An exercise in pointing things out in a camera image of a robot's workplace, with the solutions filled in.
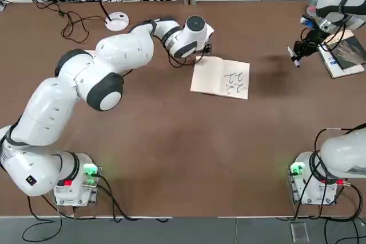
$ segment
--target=electronic device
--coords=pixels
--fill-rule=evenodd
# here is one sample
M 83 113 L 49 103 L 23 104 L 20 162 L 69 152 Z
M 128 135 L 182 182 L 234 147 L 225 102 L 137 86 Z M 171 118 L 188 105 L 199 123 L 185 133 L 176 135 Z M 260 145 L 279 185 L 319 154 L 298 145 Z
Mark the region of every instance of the electronic device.
M 97 111 L 117 106 L 124 79 L 119 73 L 144 66 L 153 57 L 152 36 L 169 55 L 185 58 L 201 53 L 213 29 L 201 17 L 189 17 L 183 30 L 172 19 L 148 20 L 128 34 L 98 42 L 93 57 L 75 49 L 59 60 L 54 77 L 33 92 L 19 118 L 0 129 L 0 163 L 25 194 L 38 196 L 53 190 L 58 205 L 86 206 L 97 187 L 98 167 L 86 154 L 54 150 L 80 99 Z
M 365 21 L 365 0 L 317 0 L 316 16 L 303 15 L 300 19 L 309 31 L 305 38 L 295 42 L 293 49 L 288 47 L 291 60 L 296 67 L 300 67 L 300 59 L 315 53 L 319 46 L 326 47 L 323 43 L 330 35 L 334 34 L 335 37 L 340 33 L 343 36 L 346 29 L 358 29 Z

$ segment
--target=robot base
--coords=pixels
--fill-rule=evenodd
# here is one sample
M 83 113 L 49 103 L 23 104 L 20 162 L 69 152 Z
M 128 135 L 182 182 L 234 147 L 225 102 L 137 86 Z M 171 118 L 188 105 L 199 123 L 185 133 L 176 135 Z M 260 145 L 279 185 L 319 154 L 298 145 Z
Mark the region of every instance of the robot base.
M 57 205 L 81 207 L 96 203 L 99 178 L 90 177 L 87 173 L 88 169 L 92 169 L 99 174 L 100 169 L 86 154 L 77 153 L 76 156 L 80 162 L 79 172 L 71 185 L 53 189 Z
M 294 203 L 300 202 L 304 205 L 333 205 L 335 203 L 335 195 L 337 193 L 337 184 L 327 185 L 324 195 L 325 183 L 318 181 L 314 176 L 309 181 L 305 189 L 305 184 L 308 182 L 312 172 L 309 166 L 309 159 L 312 152 L 307 151 L 301 153 L 291 165 L 289 171 L 289 186 L 291 189 L 292 200 Z

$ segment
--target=black wire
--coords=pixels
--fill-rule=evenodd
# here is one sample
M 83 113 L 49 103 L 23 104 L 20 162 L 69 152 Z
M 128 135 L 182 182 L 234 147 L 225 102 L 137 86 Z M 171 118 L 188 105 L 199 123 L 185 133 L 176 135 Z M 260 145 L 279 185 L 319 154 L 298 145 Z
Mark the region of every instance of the black wire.
M 337 219 L 337 218 L 332 218 L 332 217 L 321 217 L 322 219 L 335 221 L 335 222 L 349 222 L 349 221 L 355 220 L 357 217 L 359 217 L 359 215 L 361 214 L 361 211 L 362 211 L 364 199 L 363 199 L 362 193 L 359 190 L 359 188 L 357 188 L 354 184 L 350 184 L 349 186 L 357 192 L 357 195 L 359 197 L 359 205 L 358 205 L 355 213 L 351 217 L 345 218 L 345 219 Z
M 296 208 L 296 211 L 295 211 L 295 215 L 293 216 L 293 218 L 289 218 L 289 220 L 291 221 L 295 221 L 297 219 L 297 216 L 299 215 L 299 211 L 300 211 L 300 207 L 301 207 L 301 201 L 303 200 L 303 197 L 304 197 L 304 194 L 305 194 L 305 190 L 306 188 L 308 187 L 309 185 L 309 182 L 310 180 L 312 179 L 312 177 L 314 176 L 314 172 L 315 170 L 320 166 L 320 162 L 315 166 L 315 169 L 312 171 L 312 173 L 310 174 L 309 178 L 308 178 L 308 181 L 305 183 L 305 186 L 304 186 L 304 189 L 303 189 L 303 192 L 301 193 L 301 196 L 300 196 L 300 199 L 299 199 L 299 202 L 297 204 L 297 208 Z
M 361 222 L 366 225 L 366 223 L 360 217 L 358 217 L 358 219 L 361 220 Z M 324 223 L 324 239 L 325 239 L 326 244 L 328 244 L 328 237 L 327 237 L 327 224 L 328 224 L 328 222 L 329 222 L 329 220 L 326 220 L 325 223 Z M 357 229 L 356 223 L 355 223 L 354 220 L 352 220 L 352 222 L 353 222 L 353 225 L 355 226 L 356 237 L 344 237 L 344 238 L 338 239 L 335 244 L 338 244 L 339 242 L 341 242 L 343 240 L 348 240 L 348 239 L 356 239 L 357 244 L 358 244 L 360 239 L 366 238 L 366 235 L 364 235 L 362 237 L 359 236 L 359 231 Z
M 336 35 L 338 34 L 338 32 L 340 31 L 340 28 L 342 28 L 342 26 L 340 26 L 339 27 L 339 29 L 338 29 L 338 31 L 335 33 L 335 35 L 328 41 L 328 42 L 330 42 L 332 39 L 334 39 L 334 37 L 336 37 Z M 331 49 L 325 49 L 324 47 L 323 47 L 323 44 L 321 44 L 320 45 L 320 47 L 324 50 L 324 51 L 327 51 L 327 52 L 331 52 L 331 51 L 333 51 L 335 48 L 337 48 L 338 47 L 338 45 L 341 43 L 341 41 L 342 41 L 342 39 L 343 39 L 343 36 L 344 36 L 344 33 L 345 33 L 345 29 L 346 29 L 346 24 L 343 24 L 343 31 L 342 31 L 342 35 L 341 35 L 341 37 L 339 38 L 339 40 L 338 40 L 338 42 L 334 45 L 334 47 L 333 48 L 331 48 Z
M 120 212 L 120 214 L 121 214 L 121 216 L 123 216 L 123 218 L 121 218 L 121 219 L 119 219 L 119 220 L 117 220 L 117 218 L 116 218 L 116 213 L 115 212 L 113 212 L 113 221 L 115 222 L 115 223 L 120 223 L 121 222 L 121 220 L 123 220 L 123 219 L 125 219 L 125 220 L 128 220 L 128 221 L 137 221 L 137 220 L 141 220 L 141 218 L 132 218 L 132 217 L 129 217 L 129 216 L 127 216 L 123 211 L 122 211 L 122 209 L 121 209 L 121 207 L 120 207 L 120 205 L 118 204 L 118 202 L 116 201 L 116 199 L 114 198 L 114 196 L 113 196 L 113 194 L 112 194 L 112 190 L 111 190 L 111 188 L 110 188 L 110 185 L 109 185 L 109 183 L 108 183 L 108 181 L 104 178 L 104 177 L 102 177 L 101 175 L 94 175 L 95 177 L 100 177 L 100 178 L 102 178 L 103 180 L 104 180 L 104 182 L 106 183 L 106 185 L 107 185 L 107 187 L 108 187 L 108 190 L 105 188 L 105 187 L 103 187 L 102 185 L 98 185 L 98 188 L 99 189 L 101 189 L 101 190 L 103 190 L 110 198 L 111 198 L 111 200 L 112 200 L 112 204 L 113 205 L 115 205 L 116 207 L 117 207 L 117 209 L 118 209 L 118 211 Z M 169 218 L 167 218 L 167 219 L 159 219 L 159 218 L 156 218 L 156 220 L 157 221 L 159 221 L 160 223 L 166 223 L 167 221 L 169 221 Z
M 320 47 L 321 47 L 324 51 L 326 51 L 326 52 L 331 52 L 331 51 L 333 51 L 335 48 L 337 48 L 337 47 L 338 47 L 338 45 L 341 43 L 341 41 L 342 41 L 342 39 L 343 39 L 343 37 L 344 37 L 345 30 L 346 30 L 346 24 L 341 25 L 341 26 L 338 28 L 337 32 L 335 32 L 335 33 L 334 33 L 334 35 L 332 36 L 332 38 L 331 38 L 331 39 L 329 39 L 327 42 L 324 42 L 324 44 L 328 44 L 330 41 L 332 41 L 332 40 L 334 39 L 334 37 L 336 37 L 336 36 L 338 35 L 339 31 L 340 31 L 342 28 L 343 28 L 342 35 L 341 35 L 340 39 L 338 40 L 338 42 L 334 45 L 334 47 L 333 47 L 333 48 L 331 48 L 331 49 L 326 49 L 326 48 L 324 48 L 323 43 L 320 45 Z M 313 43 L 313 42 L 309 42 L 309 41 L 307 41 L 307 40 L 306 40 L 306 38 L 303 38 L 304 31 L 305 31 L 305 30 L 307 30 L 307 29 L 308 29 L 308 28 L 306 27 L 304 30 L 302 30 L 302 31 L 301 31 L 301 34 L 300 34 L 300 39 L 301 39 L 301 41 L 303 41 L 303 42 L 304 42 L 308 47 L 318 47 L 318 45 L 317 45 L 317 44 L 315 44 L 315 43 Z
M 169 221 L 169 218 L 167 218 L 167 219 L 159 219 L 159 218 L 156 218 L 155 220 L 156 221 L 159 221 L 160 223 L 167 223 Z
M 362 129 L 364 129 L 364 128 L 366 128 L 366 123 L 360 124 L 360 125 L 358 125 L 358 126 L 356 126 L 356 127 L 352 128 L 352 129 L 349 129 L 349 131 L 348 131 L 348 132 L 346 132 L 346 133 L 345 133 L 345 135 L 346 135 L 346 134 L 350 134 L 351 132 L 356 131 L 356 130 L 362 130 Z
M 133 69 L 129 70 L 127 73 L 123 74 L 122 77 L 125 77 L 126 75 L 129 75 L 130 73 L 132 73 Z
M 9 1 L 9 0 L 1 0 L 1 1 L 4 1 L 4 2 L 6 2 L 6 3 L 12 3 L 12 4 L 14 4 L 15 2 L 12 2 L 12 1 Z
M 103 190 L 112 200 L 113 205 L 116 205 L 118 211 L 120 212 L 121 216 L 123 216 L 126 220 L 128 221 L 137 221 L 140 220 L 140 218 L 131 218 L 128 217 L 121 209 L 120 205 L 118 204 L 118 202 L 116 201 L 116 199 L 114 198 L 114 196 L 111 194 L 111 192 L 109 190 L 107 190 L 105 187 L 103 187 L 102 185 L 98 185 L 98 188 Z M 119 223 L 121 220 L 123 220 L 123 218 L 117 220 L 116 218 L 116 213 L 113 213 L 113 221 L 115 223 Z
M 156 35 L 154 35 L 154 37 L 156 37 L 157 39 L 159 39 L 159 41 L 161 42 L 161 39 L 159 37 L 157 37 Z M 190 63 L 186 63 L 187 62 L 187 58 L 184 59 L 183 63 L 181 63 L 180 61 L 176 60 L 173 56 L 170 55 L 169 50 L 165 47 L 165 45 L 163 45 L 166 53 L 168 54 L 168 60 L 169 60 L 169 64 L 173 67 L 173 68 L 181 68 L 183 66 L 193 66 L 197 63 L 199 63 L 199 61 L 201 61 L 203 59 L 203 57 L 205 56 L 205 53 L 202 53 L 200 58 L 198 60 L 193 60 Z
M 56 237 L 56 235 L 59 234 L 59 232 L 61 231 L 62 229 L 62 218 L 59 219 L 59 228 L 57 230 L 57 232 L 53 235 L 51 235 L 50 237 L 46 237 L 44 239 L 38 239 L 38 240 L 32 240 L 32 239 L 27 239 L 25 238 L 25 234 L 28 230 L 30 230 L 31 228 L 33 227 L 36 227 L 36 226 L 39 226 L 39 225 L 43 225 L 43 224 L 49 224 L 49 223 L 55 223 L 54 220 L 51 220 L 51 219 L 41 219 L 39 218 L 38 216 L 36 216 L 36 214 L 33 212 L 33 209 L 32 209 L 32 205 L 31 205 L 31 202 L 30 202 L 30 197 L 27 195 L 27 200 L 28 200 L 28 207 L 29 207 L 29 211 L 30 213 L 32 214 L 32 216 L 38 220 L 38 221 L 41 221 L 40 223 L 36 223 L 36 224 L 33 224 L 31 226 L 29 226 L 27 229 L 25 229 L 25 231 L 23 232 L 22 234 L 22 239 L 26 242 L 43 242 L 43 241 L 47 241 L 47 240 L 50 240 L 54 237 Z
M 116 205 L 117 209 L 120 211 L 121 215 L 128 221 L 137 221 L 137 220 L 140 220 L 140 218 L 131 218 L 131 217 L 128 217 L 121 209 L 121 207 L 119 206 L 119 204 L 117 203 L 116 199 L 114 198 L 113 196 L 113 193 L 112 193 L 112 188 L 110 187 L 107 179 L 105 179 L 103 176 L 101 175 L 93 175 L 95 177 L 99 177 L 101 179 L 103 179 L 103 181 L 106 183 L 107 187 L 108 187 L 108 190 L 106 188 L 104 188 L 103 186 L 101 185 L 98 185 L 98 188 L 102 189 L 104 192 L 106 192 L 109 197 L 111 198 L 112 200 L 112 211 L 113 211 L 113 221 L 115 223 L 119 223 L 121 222 L 122 218 L 117 220 L 116 218 L 116 212 L 115 212 L 115 208 L 114 208 L 114 205 Z
M 360 244 L 360 234 L 359 234 L 359 231 L 357 229 L 356 222 L 354 220 L 352 220 L 352 223 L 353 223 L 353 226 L 355 227 L 355 231 L 356 231 L 357 244 Z
M 65 217 L 65 218 L 68 218 L 68 219 L 74 219 L 74 220 L 92 220 L 92 219 L 96 219 L 95 217 L 82 217 L 82 218 L 75 218 L 75 217 L 71 217 L 71 216 L 69 216 L 69 215 L 66 215 L 66 214 L 64 214 L 64 213 L 62 213 L 62 212 L 60 212 L 60 211 L 58 211 L 57 209 L 56 209 L 56 207 L 55 206 L 53 206 L 52 205 L 52 203 L 51 202 L 49 202 L 48 201 L 48 199 L 44 196 L 44 195 L 42 195 L 42 198 L 47 202 L 47 204 L 48 205 L 50 205 L 56 212 L 58 212 L 61 216 L 63 216 L 63 217 Z
M 59 16 L 61 16 L 61 17 L 66 16 L 67 17 L 67 25 L 61 30 L 61 36 L 64 39 L 74 41 L 75 43 L 84 43 L 89 37 L 90 32 L 86 29 L 86 27 L 84 25 L 85 20 L 102 20 L 102 21 L 105 21 L 102 17 L 100 17 L 98 15 L 92 15 L 91 17 L 82 18 L 79 14 L 77 14 L 74 11 L 65 12 L 65 11 L 61 10 L 59 4 L 55 0 L 52 1 L 51 3 L 49 3 L 49 4 L 40 3 L 38 0 L 32 0 L 32 1 L 36 4 L 37 8 L 39 8 L 41 10 L 49 9 L 51 11 L 57 12 L 59 14 Z M 74 20 L 72 15 L 75 15 L 76 17 L 78 17 L 78 20 Z M 86 33 L 86 36 L 84 37 L 84 39 L 78 41 L 78 40 L 72 38 L 71 35 L 73 34 L 73 31 L 74 31 L 74 25 L 78 24 L 79 22 L 81 23 L 82 28 L 83 28 L 84 32 Z
M 107 13 L 107 11 L 105 10 L 105 8 L 104 8 L 104 6 L 103 6 L 102 0 L 99 0 L 99 5 L 101 6 L 101 8 L 102 8 L 102 10 L 103 10 L 104 14 L 107 16 L 107 19 L 108 19 L 109 21 L 112 21 L 112 19 L 110 19 L 109 14 Z

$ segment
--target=white plastic casing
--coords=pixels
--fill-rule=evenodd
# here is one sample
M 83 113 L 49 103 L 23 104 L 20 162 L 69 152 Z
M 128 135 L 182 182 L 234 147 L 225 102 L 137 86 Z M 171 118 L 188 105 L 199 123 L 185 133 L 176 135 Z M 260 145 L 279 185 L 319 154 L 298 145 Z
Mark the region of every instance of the white plastic casing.
M 109 18 L 105 19 L 105 26 L 110 31 L 122 31 L 127 28 L 130 23 L 130 19 L 127 14 L 121 11 L 115 11 L 109 14 Z
M 189 55 L 191 55 L 195 51 L 200 51 L 205 47 L 206 44 L 206 35 L 207 35 L 207 24 L 205 22 L 205 26 L 200 31 L 193 31 L 190 28 L 188 28 L 188 24 L 185 25 L 183 31 L 181 31 L 178 36 L 176 36 L 176 42 L 172 45 L 169 52 L 171 56 L 174 56 L 175 53 L 184 47 L 185 45 L 190 44 L 191 42 L 196 41 L 197 46 L 196 48 L 193 48 L 189 51 L 187 51 L 184 55 L 182 55 L 182 58 L 185 58 Z
M 22 151 L 6 141 L 3 150 L 8 150 L 7 155 L 14 154 L 5 160 L 4 168 L 25 194 L 31 197 L 46 194 L 57 184 L 61 167 L 58 156 L 50 155 L 43 147 L 28 146 Z M 31 185 L 27 181 L 29 176 L 37 182 Z
M 119 73 L 148 64 L 153 54 L 153 40 L 147 31 L 119 34 L 99 41 L 94 62 L 107 63 Z
M 327 139 L 320 156 L 337 177 L 366 177 L 366 129 Z
M 294 190 L 296 190 L 296 192 L 293 193 L 293 196 L 296 200 L 300 199 L 305 188 L 305 183 L 308 182 L 309 177 L 312 174 L 312 171 L 308 165 L 309 157 L 311 155 L 312 152 L 306 151 L 304 153 L 301 153 L 295 160 L 295 162 L 303 162 L 305 164 L 302 174 L 293 176 L 293 187 Z M 320 205 L 322 204 L 322 202 L 323 205 L 328 205 L 332 203 L 337 193 L 337 184 L 327 184 L 327 190 L 325 192 L 323 200 L 324 187 L 325 183 L 318 181 L 314 176 L 312 176 L 307 188 L 305 189 L 305 193 L 303 195 L 301 203 L 311 205 Z
M 76 77 L 78 95 L 86 101 L 89 91 L 106 75 L 113 72 L 113 68 L 107 63 L 95 63 L 86 67 Z
M 63 64 L 61 71 L 58 74 L 58 78 L 69 83 L 70 86 L 76 86 L 76 76 L 88 66 L 94 64 L 93 57 L 88 54 L 78 54 L 71 57 L 65 64 Z
M 34 146 L 54 143 L 78 100 L 75 88 L 59 78 L 44 80 L 33 92 L 11 138 Z

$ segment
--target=book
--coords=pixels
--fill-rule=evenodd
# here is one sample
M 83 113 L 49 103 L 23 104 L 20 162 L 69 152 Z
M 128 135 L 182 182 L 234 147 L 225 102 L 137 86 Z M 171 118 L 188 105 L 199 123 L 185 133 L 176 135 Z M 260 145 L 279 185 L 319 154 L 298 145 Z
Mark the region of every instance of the book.
M 334 48 L 331 51 L 334 59 L 338 62 L 338 65 L 342 70 L 352 68 L 357 65 L 362 65 L 366 63 L 366 51 L 362 47 L 361 43 L 357 40 L 353 32 L 345 31 L 342 41 L 339 42 L 341 38 L 341 33 L 339 32 L 334 39 L 327 42 L 329 49 Z
M 248 99 L 250 64 L 203 57 L 195 64 L 190 90 L 197 93 Z
M 349 69 L 342 70 L 342 68 L 338 65 L 338 62 L 335 60 L 334 56 L 330 52 L 324 51 L 321 47 L 318 47 L 318 52 L 320 54 L 320 57 L 323 59 L 324 65 L 332 78 L 362 73 L 365 70 L 362 65 L 357 65 Z

